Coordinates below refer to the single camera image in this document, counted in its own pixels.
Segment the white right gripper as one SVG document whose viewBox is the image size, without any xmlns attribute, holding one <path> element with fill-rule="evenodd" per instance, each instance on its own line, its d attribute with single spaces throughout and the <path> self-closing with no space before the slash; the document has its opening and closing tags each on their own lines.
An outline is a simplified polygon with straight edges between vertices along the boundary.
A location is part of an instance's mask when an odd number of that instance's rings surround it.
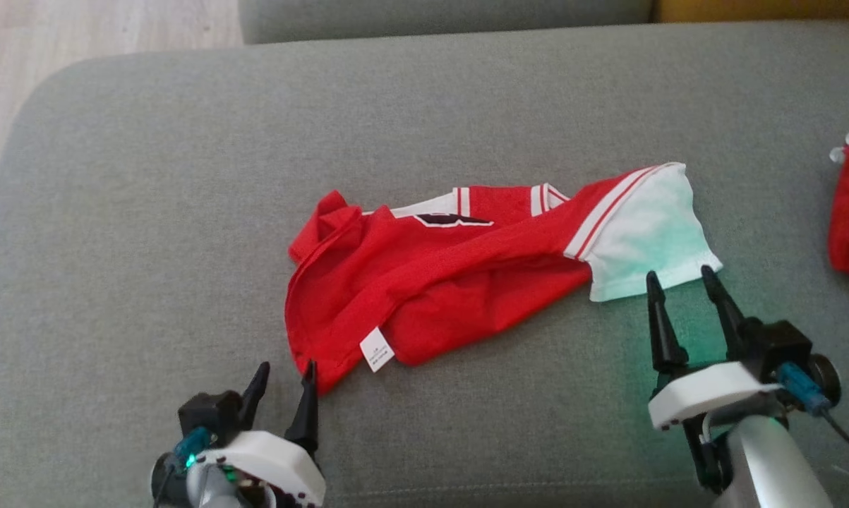
<svg viewBox="0 0 849 508">
<path fill-rule="evenodd" d="M 652 425 L 666 430 L 690 418 L 727 408 L 754 395 L 785 390 L 806 411 L 838 404 L 843 394 L 841 379 L 833 364 L 822 355 L 812 355 L 811 366 L 802 368 L 791 361 L 776 367 L 771 380 L 760 380 L 741 363 L 745 345 L 740 336 L 744 315 L 727 292 L 712 266 L 702 266 L 702 281 L 709 301 L 720 318 L 726 341 L 724 363 L 702 367 L 695 372 L 670 380 L 657 389 L 648 403 Z M 658 374 L 672 374 L 685 368 L 689 355 L 679 343 L 666 310 L 666 295 L 656 271 L 646 275 L 646 297 L 652 351 L 652 366 Z"/>
</svg>

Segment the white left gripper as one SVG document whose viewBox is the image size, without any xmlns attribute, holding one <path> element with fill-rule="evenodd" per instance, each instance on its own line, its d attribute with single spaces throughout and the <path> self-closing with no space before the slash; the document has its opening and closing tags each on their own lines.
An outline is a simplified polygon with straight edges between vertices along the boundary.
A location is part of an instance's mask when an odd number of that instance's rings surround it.
<svg viewBox="0 0 849 508">
<path fill-rule="evenodd" d="M 219 446 L 209 430 L 193 430 L 163 453 L 150 473 L 155 507 L 323 507 L 325 479 L 318 450 L 318 368 L 309 361 L 302 395 L 283 440 L 252 430 L 270 375 L 263 361 L 241 395 L 240 432 Z"/>
</svg>

